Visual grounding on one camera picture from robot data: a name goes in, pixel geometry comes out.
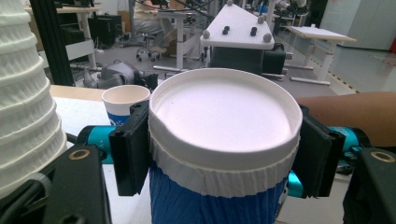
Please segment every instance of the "cup stack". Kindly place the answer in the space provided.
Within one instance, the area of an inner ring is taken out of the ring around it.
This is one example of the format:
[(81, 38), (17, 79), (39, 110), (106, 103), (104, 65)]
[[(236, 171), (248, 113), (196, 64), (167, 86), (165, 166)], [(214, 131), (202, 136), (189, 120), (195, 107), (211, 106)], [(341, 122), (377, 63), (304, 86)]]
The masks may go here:
[(0, 3), (0, 199), (66, 150), (21, 1)]

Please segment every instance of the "small paper cup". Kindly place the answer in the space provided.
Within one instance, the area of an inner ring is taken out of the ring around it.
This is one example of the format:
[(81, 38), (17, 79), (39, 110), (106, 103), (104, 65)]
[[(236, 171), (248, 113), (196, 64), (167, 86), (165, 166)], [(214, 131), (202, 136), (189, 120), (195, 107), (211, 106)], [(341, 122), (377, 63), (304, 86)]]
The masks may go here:
[(131, 115), (129, 107), (148, 100), (149, 96), (149, 89), (136, 85), (118, 86), (105, 91), (102, 100), (111, 125), (123, 125)]

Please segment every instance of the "stacked cups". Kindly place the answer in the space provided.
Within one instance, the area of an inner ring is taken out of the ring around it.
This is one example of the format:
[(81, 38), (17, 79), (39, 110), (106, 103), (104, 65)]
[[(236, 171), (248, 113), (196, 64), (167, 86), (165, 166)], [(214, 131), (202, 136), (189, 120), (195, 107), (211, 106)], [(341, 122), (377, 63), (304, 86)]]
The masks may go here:
[(166, 79), (149, 103), (152, 223), (274, 223), (302, 120), (291, 95), (247, 72)]
[(66, 149), (31, 17), (21, 1), (0, 6), (0, 198)]

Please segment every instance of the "black pole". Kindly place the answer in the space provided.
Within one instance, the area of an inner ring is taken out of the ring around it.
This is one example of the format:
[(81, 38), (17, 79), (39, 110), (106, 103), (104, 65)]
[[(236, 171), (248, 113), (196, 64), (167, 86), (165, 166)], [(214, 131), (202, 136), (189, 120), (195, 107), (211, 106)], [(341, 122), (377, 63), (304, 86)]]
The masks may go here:
[(30, 5), (41, 35), (53, 83), (75, 86), (53, 0), (30, 0)]

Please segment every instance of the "floor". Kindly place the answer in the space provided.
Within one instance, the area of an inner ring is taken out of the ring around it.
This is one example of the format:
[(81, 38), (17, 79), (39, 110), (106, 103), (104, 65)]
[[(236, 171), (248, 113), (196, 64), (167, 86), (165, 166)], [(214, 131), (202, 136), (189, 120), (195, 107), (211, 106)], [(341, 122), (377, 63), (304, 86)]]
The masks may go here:
[[(285, 45), (285, 51), (293, 53), (293, 59), (287, 61), (290, 64), (302, 64), (304, 54), (308, 48), (309, 40), (302, 39), (288, 31), (279, 32), (276, 42)], [(175, 66), (176, 58), (161, 57), (152, 62), (149, 58), (143, 58), (139, 62), (136, 57), (138, 47), (121, 48), (117, 45), (103, 52), (96, 52), (96, 61), (99, 65), (106, 66), (111, 63), (128, 62), (145, 74), (156, 73), (161, 79), (167, 75), (174, 74), (155, 70), (153, 65)], [(330, 86), (290, 81), (290, 77), (315, 78), (320, 69), (322, 60), (320, 55), (311, 60), (310, 65), (314, 71), (289, 68), (289, 74), (283, 81), (272, 79), (275, 83), (285, 88), (295, 97), (317, 96), (317, 95), (341, 95), (367, 91), (396, 91), (396, 54), (388, 51), (351, 49), (337, 46), (334, 58), (327, 75), (332, 83)], [(183, 62), (186, 69), (197, 69), (205, 67), (205, 63), (197, 59), (185, 59)], [(82, 75), (73, 71), (75, 80), (81, 80)]]

